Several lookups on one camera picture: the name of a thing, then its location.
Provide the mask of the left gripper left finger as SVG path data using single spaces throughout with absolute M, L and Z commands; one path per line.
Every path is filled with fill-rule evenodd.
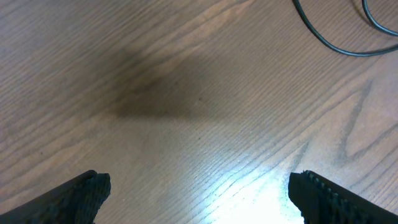
M 1 215 L 1 223 L 93 223 L 109 197 L 108 173 L 88 170 Z

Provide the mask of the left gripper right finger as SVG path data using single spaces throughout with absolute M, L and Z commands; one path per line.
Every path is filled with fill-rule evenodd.
M 311 224 L 396 224 L 397 215 L 310 170 L 292 172 L 288 195 Z

